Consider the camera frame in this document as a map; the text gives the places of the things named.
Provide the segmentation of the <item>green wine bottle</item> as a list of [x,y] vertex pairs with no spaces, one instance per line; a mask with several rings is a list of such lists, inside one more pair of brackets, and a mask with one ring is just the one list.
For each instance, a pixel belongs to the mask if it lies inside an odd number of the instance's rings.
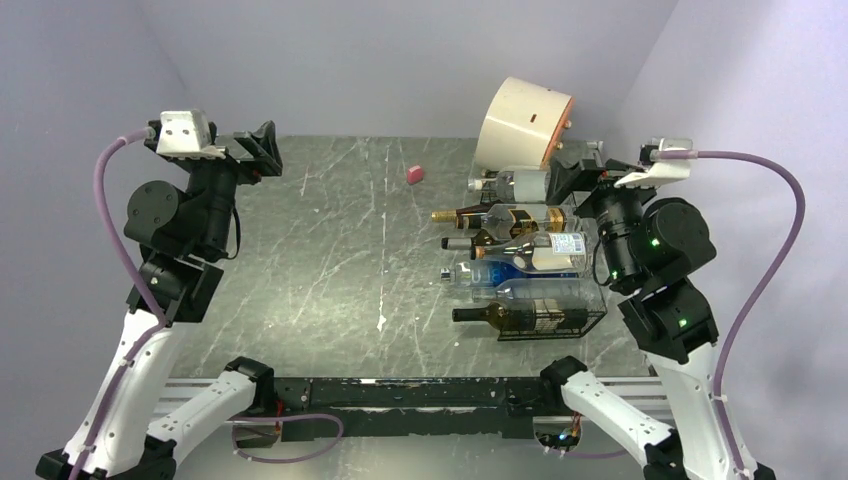
[[561,306],[555,300],[491,300],[477,307],[454,308],[454,323],[486,323],[500,333],[579,333],[589,321],[584,305]]

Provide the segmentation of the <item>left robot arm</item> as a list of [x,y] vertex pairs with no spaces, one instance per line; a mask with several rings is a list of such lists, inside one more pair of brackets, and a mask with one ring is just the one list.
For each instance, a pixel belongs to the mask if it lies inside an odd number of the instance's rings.
[[[141,185],[128,201],[125,226],[117,229],[105,198],[105,169],[120,149],[138,142],[189,179],[185,188],[165,181]],[[188,402],[162,418],[154,415],[188,332],[204,320],[220,284],[221,262],[239,254],[237,188],[282,171],[272,121],[220,134],[198,110],[165,111],[100,154],[93,181],[97,210],[133,286],[95,400],[66,445],[41,456],[39,478],[170,479],[226,421],[281,411],[273,369],[239,357]]]

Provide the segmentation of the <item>clear plain bottle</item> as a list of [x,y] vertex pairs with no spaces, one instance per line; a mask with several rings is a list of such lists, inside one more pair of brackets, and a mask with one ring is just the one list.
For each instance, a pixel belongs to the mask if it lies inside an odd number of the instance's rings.
[[593,302],[602,300],[600,288],[591,280],[581,278],[516,278],[495,287],[472,290],[474,302],[490,300],[553,299]]

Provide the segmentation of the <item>blue square bottle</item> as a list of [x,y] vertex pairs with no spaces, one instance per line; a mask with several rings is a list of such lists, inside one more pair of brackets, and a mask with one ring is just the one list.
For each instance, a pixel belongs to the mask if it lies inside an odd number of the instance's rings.
[[458,262],[453,266],[442,268],[438,277],[442,284],[454,287],[497,289],[515,286],[547,286],[562,281],[568,283],[581,278],[581,274],[573,272],[528,273],[508,263],[486,260]]

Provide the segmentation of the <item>clear bottle gold label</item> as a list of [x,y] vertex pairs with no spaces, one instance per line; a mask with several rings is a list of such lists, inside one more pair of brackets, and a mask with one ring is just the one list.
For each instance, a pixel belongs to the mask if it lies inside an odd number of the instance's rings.
[[575,231],[579,220],[569,208],[544,204],[495,204],[484,213],[457,217],[456,227],[485,230],[494,240],[512,240],[534,231],[563,233]]

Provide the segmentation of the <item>clear bottle silver cap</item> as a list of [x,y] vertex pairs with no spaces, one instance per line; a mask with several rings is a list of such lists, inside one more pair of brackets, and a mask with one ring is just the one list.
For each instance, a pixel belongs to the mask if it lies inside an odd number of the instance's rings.
[[469,192],[488,192],[503,203],[545,203],[551,172],[548,170],[484,170],[467,182]]

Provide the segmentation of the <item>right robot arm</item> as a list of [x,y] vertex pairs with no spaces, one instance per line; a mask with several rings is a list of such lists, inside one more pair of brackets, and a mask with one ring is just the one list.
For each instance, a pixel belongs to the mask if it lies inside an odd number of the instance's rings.
[[658,375],[672,422],[642,412],[570,356],[543,370],[540,402],[550,413],[569,409],[595,424],[647,479],[771,479],[774,471],[748,451],[719,391],[717,323],[690,281],[716,255],[708,226],[691,203],[628,184],[636,174],[615,160],[556,162],[548,194],[585,194],[576,213],[597,224],[609,286],[623,296],[619,311]]

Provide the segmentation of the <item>clear bottle white label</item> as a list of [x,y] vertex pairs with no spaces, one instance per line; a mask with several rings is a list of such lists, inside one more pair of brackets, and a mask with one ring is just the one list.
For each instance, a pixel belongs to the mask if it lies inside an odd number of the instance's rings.
[[471,247],[469,257],[507,263],[530,274],[580,274],[589,263],[586,240],[580,232],[531,232],[506,243]]

